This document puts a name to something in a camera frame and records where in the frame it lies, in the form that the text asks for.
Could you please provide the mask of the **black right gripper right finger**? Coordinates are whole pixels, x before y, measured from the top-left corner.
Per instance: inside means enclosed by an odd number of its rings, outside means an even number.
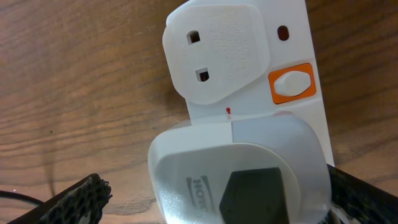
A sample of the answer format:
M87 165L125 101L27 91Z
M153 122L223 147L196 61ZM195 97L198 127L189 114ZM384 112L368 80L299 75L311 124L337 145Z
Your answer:
M323 223L397 223L397 197L328 166L332 206Z

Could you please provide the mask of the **white USB charger adapter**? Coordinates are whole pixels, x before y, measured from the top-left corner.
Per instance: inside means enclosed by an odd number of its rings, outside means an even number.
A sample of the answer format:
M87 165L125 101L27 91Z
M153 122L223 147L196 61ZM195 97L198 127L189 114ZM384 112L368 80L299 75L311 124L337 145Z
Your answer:
M320 223L331 207L317 135L291 114L170 129L148 165L167 223Z

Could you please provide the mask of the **white power strip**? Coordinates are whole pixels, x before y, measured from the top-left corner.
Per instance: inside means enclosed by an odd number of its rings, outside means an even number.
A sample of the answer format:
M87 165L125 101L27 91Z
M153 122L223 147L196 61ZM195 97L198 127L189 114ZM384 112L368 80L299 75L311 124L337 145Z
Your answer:
M334 164L305 1L187 1L167 16L162 44L193 124L288 111Z

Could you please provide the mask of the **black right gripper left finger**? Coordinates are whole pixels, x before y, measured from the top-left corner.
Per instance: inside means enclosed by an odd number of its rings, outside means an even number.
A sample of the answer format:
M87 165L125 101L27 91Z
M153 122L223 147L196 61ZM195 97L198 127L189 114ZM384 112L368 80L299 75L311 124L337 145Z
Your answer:
M31 211L12 220L12 224L98 224L112 196L109 182L98 174L90 174L46 202L6 192L7 199L35 205Z

